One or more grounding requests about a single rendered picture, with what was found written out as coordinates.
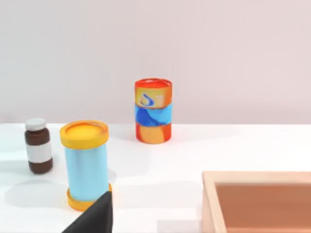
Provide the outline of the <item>orange and blue can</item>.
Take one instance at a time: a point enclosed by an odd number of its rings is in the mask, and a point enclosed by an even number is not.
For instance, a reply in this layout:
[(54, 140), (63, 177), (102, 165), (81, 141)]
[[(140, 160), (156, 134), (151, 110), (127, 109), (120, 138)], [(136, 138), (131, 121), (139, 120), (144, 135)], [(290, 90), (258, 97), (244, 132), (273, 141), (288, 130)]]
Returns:
[(147, 144), (168, 141), (172, 134), (173, 84), (163, 78), (135, 82), (136, 138)]

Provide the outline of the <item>brown bottle with white cap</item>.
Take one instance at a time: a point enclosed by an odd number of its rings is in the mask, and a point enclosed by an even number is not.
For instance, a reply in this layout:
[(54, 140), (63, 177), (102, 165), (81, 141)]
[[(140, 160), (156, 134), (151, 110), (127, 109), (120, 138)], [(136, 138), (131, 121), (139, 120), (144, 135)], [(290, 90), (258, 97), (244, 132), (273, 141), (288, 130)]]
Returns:
[(31, 118), (25, 122), (25, 143), (28, 165), (32, 173), (44, 174), (53, 167), (50, 131), (43, 118)]

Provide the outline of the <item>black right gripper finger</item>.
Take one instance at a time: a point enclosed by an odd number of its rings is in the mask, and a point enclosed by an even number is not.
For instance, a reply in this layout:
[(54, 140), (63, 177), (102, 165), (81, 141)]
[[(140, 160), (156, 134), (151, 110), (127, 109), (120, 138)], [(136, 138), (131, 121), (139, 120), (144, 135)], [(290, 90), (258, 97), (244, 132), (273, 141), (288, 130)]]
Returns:
[(105, 192), (62, 233), (112, 233), (112, 193)]

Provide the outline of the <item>light blue and yellow can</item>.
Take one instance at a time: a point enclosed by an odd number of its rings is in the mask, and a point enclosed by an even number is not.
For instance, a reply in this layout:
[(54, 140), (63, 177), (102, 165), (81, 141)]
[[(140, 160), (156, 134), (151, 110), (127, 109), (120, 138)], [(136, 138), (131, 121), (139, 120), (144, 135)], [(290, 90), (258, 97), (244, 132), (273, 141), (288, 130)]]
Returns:
[(98, 120), (78, 120), (60, 129), (69, 183), (68, 205), (74, 210), (83, 212), (112, 191), (107, 171), (108, 139), (108, 126)]

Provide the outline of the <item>shallow salmon-coloured box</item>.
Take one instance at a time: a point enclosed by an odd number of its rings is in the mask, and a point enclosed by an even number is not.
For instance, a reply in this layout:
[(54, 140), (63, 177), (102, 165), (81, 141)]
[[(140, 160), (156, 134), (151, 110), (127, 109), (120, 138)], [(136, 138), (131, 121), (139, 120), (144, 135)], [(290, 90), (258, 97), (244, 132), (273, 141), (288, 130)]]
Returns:
[(311, 172), (204, 171), (202, 233), (311, 233)]

